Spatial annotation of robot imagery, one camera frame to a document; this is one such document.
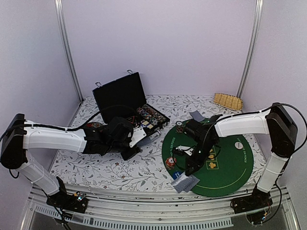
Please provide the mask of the aluminium frame post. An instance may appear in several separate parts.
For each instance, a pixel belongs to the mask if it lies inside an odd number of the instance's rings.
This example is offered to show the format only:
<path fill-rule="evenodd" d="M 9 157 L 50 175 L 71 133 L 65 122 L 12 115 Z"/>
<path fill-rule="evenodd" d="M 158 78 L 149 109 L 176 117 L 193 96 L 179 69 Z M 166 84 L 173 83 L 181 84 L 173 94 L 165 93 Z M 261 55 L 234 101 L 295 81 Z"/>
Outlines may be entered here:
<path fill-rule="evenodd" d="M 71 78 L 72 78 L 72 83 L 77 95 L 77 98 L 80 102 L 83 102 L 84 97 L 82 94 L 82 90 L 80 87 L 80 83 L 77 77 L 76 69 L 74 66 L 73 62 L 73 57 L 71 53 L 71 48 L 69 44 L 69 38 L 68 38 L 68 33 L 67 33 L 67 28 L 66 28 L 66 23 L 65 23 L 65 17 L 64 17 L 64 10 L 63 10 L 63 4 L 61 0 L 55 0 L 55 9 L 56 9 L 56 14 L 57 14 L 57 19 L 58 19 L 58 24 L 59 24 L 59 31 L 61 34 L 61 39 L 63 42 L 63 48 L 66 56 L 66 60 L 68 63 L 68 67 L 70 70 Z"/>
<path fill-rule="evenodd" d="M 254 19 L 253 19 L 253 25 L 252 25 L 252 30 L 251 30 L 250 42 L 248 46 L 247 57 L 246 57 L 241 80 L 240 80 L 239 87 L 238 87 L 237 94 L 236 94 L 236 96 L 239 98 L 242 98 L 244 88 L 248 80 L 248 75 L 249 75 L 250 67 L 252 64 L 255 46 L 257 43 L 257 37 L 258 37 L 259 29 L 260 29 L 262 10 L 263 10 L 263 0 L 256 0 Z"/>

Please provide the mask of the Texas Hold'em card box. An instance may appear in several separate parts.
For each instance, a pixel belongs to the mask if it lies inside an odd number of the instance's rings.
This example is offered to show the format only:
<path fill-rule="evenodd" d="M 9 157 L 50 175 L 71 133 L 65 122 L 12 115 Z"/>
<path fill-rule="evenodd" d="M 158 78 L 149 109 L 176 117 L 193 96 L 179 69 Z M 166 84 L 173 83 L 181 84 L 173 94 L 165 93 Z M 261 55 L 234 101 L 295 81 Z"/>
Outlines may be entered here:
<path fill-rule="evenodd" d="M 144 129 L 146 128 L 148 130 L 151 130 L 153 128 L 153 125 L 150 122 L 146 121 L 146 120 L 143 120 L 141 122 L 141 126 L 142 126 L 142 128 L 144 128 Z"/>

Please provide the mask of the floral white table cloth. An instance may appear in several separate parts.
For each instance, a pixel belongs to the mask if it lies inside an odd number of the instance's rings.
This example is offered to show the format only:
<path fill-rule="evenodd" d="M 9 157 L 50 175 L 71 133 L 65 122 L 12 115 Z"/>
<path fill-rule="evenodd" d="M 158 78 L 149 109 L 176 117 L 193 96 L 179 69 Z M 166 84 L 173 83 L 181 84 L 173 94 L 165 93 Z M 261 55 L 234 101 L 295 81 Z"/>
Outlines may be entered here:
<path fill-rule="evenodd" d="M 211 96 L 149 95 L 147 103 L 166 115 L 170 122 L 151 143 L 141 146 L 141 151 L 129 160 L 119 153 L 104 156 L 87 155 L 66 150 L 58 151 L 50 172 L 65 183 L 100 189 L 123 191 L 166 192 L 174 191 L 172 176 L 167 172 L 162 158 L 163 140 L 177 121 L 191 119 L 190 112 L 198 110 L 203 117 L 230 115 L 231 111 L 213 103 Z M 253 135 L 243 135 L 254 156 L 254 169 L 243 185 L 255 185 L 264 170 L 266 161 Z"/>

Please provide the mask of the aluminium front rail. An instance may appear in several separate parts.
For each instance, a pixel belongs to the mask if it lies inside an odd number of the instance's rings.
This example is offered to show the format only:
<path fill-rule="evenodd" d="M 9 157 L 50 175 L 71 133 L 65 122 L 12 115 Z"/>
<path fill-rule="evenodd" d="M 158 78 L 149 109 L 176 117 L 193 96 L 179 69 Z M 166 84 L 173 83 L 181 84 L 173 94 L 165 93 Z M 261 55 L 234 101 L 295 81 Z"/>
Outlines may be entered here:
<path fill-rule="evenodd" d="M 247 185 L 223 197 L 204 197 L 192 192 L 136 192 L 66 186 L 68 193 L 84 192 L 86 212 L 73 213 L 69 227 L 94 230 L 300 230 L 287 188 L 273 188 L 272 206 L 266 222 L 252 225 L 248 217 L 259 217 L 261 210 L 236 213 L 231 200 L 251 194 Z"/>

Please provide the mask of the right outer chip row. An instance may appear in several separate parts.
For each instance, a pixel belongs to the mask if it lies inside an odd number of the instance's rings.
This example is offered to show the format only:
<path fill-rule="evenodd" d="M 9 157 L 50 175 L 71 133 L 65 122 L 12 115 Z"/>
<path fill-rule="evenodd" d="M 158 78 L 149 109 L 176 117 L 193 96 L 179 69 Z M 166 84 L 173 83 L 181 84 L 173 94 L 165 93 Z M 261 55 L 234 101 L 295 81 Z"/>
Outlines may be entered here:
<path fill-rule="evenodd" d="M 154 108 L 150 107 L 149 105 L 147 105 L 147 104 L 143 105 L 142 109 L 144 109 L 150 115 L 152 115 L 154 118 L 156 118 L 158 123 L 166 123 L 167 122 L 167 119 L 163 115 L 161 115 L 158 111 L 156 111 Z"/>

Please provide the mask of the right aluminium frame post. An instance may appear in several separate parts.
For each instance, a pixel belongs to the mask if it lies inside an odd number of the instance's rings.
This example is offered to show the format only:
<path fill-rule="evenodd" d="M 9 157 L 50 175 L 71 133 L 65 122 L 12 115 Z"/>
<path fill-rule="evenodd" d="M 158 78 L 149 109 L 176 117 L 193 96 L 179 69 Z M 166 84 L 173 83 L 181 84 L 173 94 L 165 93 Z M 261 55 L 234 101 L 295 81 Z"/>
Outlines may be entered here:
<path fill-rule="evenodd" d="M 250 42 L 248 46 L 247 57 L 246 57 L 241 80 L 240 80 L 239 87 L 238 87 L 237 94 L 236 94 L 236 96 L 239 98 L 242 98 L 244 88 L 248 80 L 248 75 L 249 75 L 250 67 L 252 64 L 255 46 L 257 43 L 257 37 L 258 37 L 259 29 L 260 29 L 262 10 L 263 10 L 263 0 L 256 0 L 254 19 L 253 19 L 253 25 L 252 25 L 252 30 L 251 30 Z"/>

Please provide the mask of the green twenty chip stack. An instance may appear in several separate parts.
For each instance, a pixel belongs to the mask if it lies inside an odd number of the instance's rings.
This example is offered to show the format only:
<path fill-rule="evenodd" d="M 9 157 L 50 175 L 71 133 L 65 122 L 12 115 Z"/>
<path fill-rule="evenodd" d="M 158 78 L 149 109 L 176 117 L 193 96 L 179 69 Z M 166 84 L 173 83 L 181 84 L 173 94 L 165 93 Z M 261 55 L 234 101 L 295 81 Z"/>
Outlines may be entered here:
<path fill-rule="evenodd" d="M 177 121 L 177 122 L 176 122 L 176 131 L 177 131 L 178 133 L 182 133 L 183 130 L 184 130 L 184 124 L 183 124 L 183 122 Z"/>

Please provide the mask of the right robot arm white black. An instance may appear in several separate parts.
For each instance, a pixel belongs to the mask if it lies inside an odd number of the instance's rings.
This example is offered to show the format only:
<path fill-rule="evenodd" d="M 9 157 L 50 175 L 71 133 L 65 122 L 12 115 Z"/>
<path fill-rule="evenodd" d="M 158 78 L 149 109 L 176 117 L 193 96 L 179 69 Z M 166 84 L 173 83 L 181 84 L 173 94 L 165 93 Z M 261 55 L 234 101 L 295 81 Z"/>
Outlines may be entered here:
<path fill-rule="evenodd" d="M 209 151 L 220 139 L 238 135 L 267 135 L 271 142 L 271 155 L 255 189 L 248 199 L 252 209 L 258 209 L 266 200 L 286 163 L 295 153 L 298 127 L 287 112 L 293 108 L 286 103 L 273 103 L 265 109 L 234 115 L 213 115 L 206 122 L 188 121 L 184 133 L 196 142 L 186 160 L 186 175 L 197 172 L 209 157 Z"/>

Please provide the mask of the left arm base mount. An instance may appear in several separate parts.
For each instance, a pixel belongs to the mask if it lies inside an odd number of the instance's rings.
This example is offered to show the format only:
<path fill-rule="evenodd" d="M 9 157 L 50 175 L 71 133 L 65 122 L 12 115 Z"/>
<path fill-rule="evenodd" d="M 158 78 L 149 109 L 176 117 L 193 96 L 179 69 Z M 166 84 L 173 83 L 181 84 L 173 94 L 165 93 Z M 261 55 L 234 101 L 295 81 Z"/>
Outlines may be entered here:
<path fill-rule="evenodd" d="M 47 195 L 46 204 L 49 206 L 60 208 L 61 210 L 68 210 L 78 213 L 85 213 L 88 205 L 86 193 L 77 191 L 69 195 L 66 191 L 64 182 L 56 177 L 59 183 L 59 191 L 54 195 Z"/>

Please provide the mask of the dealt playing card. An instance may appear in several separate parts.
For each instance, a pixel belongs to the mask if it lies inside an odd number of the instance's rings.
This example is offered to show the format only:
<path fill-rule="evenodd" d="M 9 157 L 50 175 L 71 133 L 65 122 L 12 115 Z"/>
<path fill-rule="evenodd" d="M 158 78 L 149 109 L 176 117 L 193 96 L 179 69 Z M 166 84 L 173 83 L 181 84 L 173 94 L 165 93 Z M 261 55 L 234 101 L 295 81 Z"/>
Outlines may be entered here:
<path fill-rule="evenodd" d="M 188 185 L 184 188 L 184 191 L 187 193 L 191 191 L 198 183 L 200 182 L 200 179 L 195 177 L 194 175 L 189 176 L 189 183 Z"/>
<path fill-rule="evenodd" d="M 172 181 L 171 185 L 178 193 L 181 193 L 191 182 L 192 178 L 183 173 L 177 179 Z"/>
<path fill-rule="evenodd" d="M 198 110 L 193 111 L 193 112 L 190 112 L 189 114 L 191 115 L 191 117 L 192 117 L 194 120 L 196 120 L 196 121 L 198 121 L 198 122 L 201 122 L 201 121 L 204 120 L 204 117 L 201 115 L 201 113 L 200 113 Z"/>

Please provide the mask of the round red floral coaster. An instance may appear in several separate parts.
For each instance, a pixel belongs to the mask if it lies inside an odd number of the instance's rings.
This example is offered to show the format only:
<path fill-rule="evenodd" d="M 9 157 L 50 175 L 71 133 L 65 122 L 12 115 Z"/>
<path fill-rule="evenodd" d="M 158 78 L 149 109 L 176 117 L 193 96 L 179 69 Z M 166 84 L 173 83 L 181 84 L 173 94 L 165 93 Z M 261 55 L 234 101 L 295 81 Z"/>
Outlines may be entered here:
<path fill-rule="evenodd" d="M 100 127 L 103 127 L 104 125 L 99 122 L 89 122 L 86 124 L 86 126 L 91 127 L 91 128 L 100 128 Z"/>

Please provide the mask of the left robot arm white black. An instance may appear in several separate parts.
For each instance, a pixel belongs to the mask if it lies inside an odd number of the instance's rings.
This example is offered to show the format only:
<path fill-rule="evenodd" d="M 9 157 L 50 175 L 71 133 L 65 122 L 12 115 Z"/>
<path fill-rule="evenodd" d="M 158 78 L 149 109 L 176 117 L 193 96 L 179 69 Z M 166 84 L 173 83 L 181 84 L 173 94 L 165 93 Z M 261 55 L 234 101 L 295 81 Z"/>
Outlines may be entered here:
<path fill-rule="evenodd" d="M 122 117 L 115 117 L 107 125 L 58 127 L 38 124 L 17 114 L 1 136 L 0 162 L 9 170 L 23 174 L 39 186 L 61 208 L 71 204 L 63 182 L 51 175 L 32 156 L 32 149 L 68 150 L 83 154 L 104 155 L 112 149 L 128 156 L 138 153 L 137 143 L 146 137 L 141 126 L 134 127 Z"/>

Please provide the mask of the white dealer button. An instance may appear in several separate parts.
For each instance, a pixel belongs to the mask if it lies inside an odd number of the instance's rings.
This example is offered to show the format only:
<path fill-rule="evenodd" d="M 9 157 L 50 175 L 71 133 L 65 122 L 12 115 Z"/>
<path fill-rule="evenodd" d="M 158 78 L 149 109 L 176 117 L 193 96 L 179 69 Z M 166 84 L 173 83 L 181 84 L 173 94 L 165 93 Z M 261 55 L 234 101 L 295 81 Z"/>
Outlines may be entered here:
<path fill-rule="evenodd" d="M 243 144 L 242 144 L 241 142 L 238 141 L 238 142 L 235 143 L 235 147 L 236 147 L 238 150 L 241 150 L 241 149 L 243 149 L 244 146 L 243 146 Z"/>

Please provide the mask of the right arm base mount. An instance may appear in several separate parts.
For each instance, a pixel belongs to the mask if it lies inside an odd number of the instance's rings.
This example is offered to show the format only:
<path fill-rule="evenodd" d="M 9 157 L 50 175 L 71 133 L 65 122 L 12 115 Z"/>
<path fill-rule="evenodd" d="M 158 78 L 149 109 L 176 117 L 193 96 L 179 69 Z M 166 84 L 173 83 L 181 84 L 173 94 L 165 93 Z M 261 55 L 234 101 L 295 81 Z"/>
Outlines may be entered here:
<path fill-rule="evenodd" d="M 232 199 L 230 207 L 235 214 L 253 211 L 246 218 L 250 224 L 260 225 L 266 220 L 272 204 L 270 192 L 265 193 L 254 188 L 252 194 Z"/>

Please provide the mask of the black poker chip case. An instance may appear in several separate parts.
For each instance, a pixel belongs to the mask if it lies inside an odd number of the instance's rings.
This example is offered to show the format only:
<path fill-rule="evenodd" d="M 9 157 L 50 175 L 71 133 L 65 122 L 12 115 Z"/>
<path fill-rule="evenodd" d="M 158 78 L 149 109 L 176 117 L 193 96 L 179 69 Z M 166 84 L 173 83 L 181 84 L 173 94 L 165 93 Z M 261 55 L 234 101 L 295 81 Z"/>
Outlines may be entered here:
<path fill-rule="evenodd" d="M 142 81 L 138 72 L 128 70 L 129 75 L 113 80 L 104 85 L 96 83 L 93 89 L 93 96 L 100 111 L 104 123 L 108 124 L 114 117 L 123 117 L 132 121 L 145 120 L 138 112 L 137 108 L 145 104 L 146 101 Z M 158 111 L 166 119 L 166 123 L 158 123 L 151 130 L 145 128 L 148 136 L 154 134 L 157 130 L 164 128 L 170 122 L 162 112 Z"/>

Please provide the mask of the round green poker mat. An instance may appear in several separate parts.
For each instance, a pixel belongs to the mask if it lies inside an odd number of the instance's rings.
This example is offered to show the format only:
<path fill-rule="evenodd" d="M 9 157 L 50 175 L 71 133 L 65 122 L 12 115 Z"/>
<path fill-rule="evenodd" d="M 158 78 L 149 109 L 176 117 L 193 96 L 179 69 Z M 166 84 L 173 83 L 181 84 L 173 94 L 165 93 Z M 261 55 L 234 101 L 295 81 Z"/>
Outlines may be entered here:
<path fill-rule="evenodd" d="M 211 124 L 207 120 L 202 124 Z M 235 147 L 236 142 L 243 144 L 243 149 Z M 185 174 L 186 159 L 191 156 L 196 142 L 187 137 L 184 132 L 178 133 L 176 126 L 166 134 L 162 145 L 162 158 L 176 158 L 176 166 L 167 172 L 172 176 L 175 171 Z M 251 177 L 254 169 L 254 156 L 247 139 L 243 135 L 219 138 L 219 142 L 210 150 L 210 155 L 204 166 L 193 175 L 200 182 L 191 190 L 193 193 L 219 197 L 231 194 L 241 188 Z"/>

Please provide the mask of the blue playing card deck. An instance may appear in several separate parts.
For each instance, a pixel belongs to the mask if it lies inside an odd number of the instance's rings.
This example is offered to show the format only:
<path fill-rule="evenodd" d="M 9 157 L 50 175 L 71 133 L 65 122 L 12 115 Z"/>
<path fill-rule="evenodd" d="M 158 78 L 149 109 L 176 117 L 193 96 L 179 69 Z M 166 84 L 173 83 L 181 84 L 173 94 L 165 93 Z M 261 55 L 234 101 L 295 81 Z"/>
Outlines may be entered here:
<path fill-rule="evenodd" d="M 139 142 L 139 145 L 140 145 L 140 146 L 143 146 L 143 145 L 147 145 L 147 144 L 149 144 L 149 143 L 151 143 L 151 142 L 152 142 L 152 139 L 151 139 L 150 137 L 146 137 L 146 138 L 142 139 L 142 140 Z"/>

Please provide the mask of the red poker chip stack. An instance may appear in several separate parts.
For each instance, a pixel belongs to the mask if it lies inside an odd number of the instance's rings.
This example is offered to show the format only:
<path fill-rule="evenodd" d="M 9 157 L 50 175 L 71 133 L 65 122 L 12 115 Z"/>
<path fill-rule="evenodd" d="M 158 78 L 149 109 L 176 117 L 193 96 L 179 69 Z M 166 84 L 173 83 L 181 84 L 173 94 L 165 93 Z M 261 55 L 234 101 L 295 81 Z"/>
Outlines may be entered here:
<path fill-rule="evenodd" d="M 166 159 L 166 161 L 165 161 L 165 167 L 166 167 L 166 169 L 167 169 L 167 170 L 172 170 L 172 169 L 174 169 L 175 166 L 176 166 L 176 162 L 177 162 L 177 160 L 176 160 L 176 158 L 174 158 L 173 156 L 168 157 L 168 158 Z"/>

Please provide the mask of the left aluminium frame post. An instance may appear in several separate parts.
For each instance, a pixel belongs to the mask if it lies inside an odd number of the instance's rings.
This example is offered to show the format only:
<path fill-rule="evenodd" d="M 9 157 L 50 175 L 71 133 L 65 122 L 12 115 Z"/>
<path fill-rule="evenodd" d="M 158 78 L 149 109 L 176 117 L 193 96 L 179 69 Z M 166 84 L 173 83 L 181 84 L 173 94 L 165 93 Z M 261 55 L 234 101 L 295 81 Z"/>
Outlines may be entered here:
<path fill-rule="evenodd" d="M 72 78 L 72 83 L 77 95 L 77 98 L 80 102 L 83 102 L 84 97 L 82 94 L 82 90 L 80 87 L 80 83 L 77 77 L 76 69 L 74 66 L 73 62 L 73 57 L 71 53 L 71 48 L 69 44 L 69 38 L 68 38 L 68 33 L 67 33 L 67 28 L 66 28 L 66 23 L 65 23 L 65 17 L 64 17 L 64 10 L 63 10 L 63 4 L 61 0 L 55 0 L 55 9 L 56 9 L 56 14 L 57 14 L 57 19 L 58 19 L 58 24 L 59 24 L 59 31 L 61 34 L 61 39 L 63 42 L 63 48 L 66 56 L 66 60 L 68 63 L 68 67 L 70 70 L 71 78 Z"/>

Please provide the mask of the blue small blind button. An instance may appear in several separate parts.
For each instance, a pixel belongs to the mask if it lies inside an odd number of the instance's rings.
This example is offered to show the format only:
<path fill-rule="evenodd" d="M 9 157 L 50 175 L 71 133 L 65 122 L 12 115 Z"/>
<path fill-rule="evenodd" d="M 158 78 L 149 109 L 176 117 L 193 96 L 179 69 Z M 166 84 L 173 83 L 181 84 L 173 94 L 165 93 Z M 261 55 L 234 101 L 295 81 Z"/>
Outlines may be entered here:
<path fill-rule="evenodd" d="M 175 180 L 175 179 L 179 178 L 180 175 L 181 175 L 182 173 L 183 173 L 183 172 L 175 171 L 175 172 L 172 174 L 172 178 Z"/>

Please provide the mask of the bamboo mat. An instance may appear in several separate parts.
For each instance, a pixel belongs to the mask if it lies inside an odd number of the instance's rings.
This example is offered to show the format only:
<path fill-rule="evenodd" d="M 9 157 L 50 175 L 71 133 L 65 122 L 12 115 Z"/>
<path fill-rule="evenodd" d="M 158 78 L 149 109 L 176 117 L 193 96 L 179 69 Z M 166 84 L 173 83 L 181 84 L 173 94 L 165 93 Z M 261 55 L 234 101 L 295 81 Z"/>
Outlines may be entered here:
<path fill-rule="evenodd" d="M 215 93 L 213 102 L 235 111 L 240 111 L 243 108 L 242 99 L 229 94 Z"/>

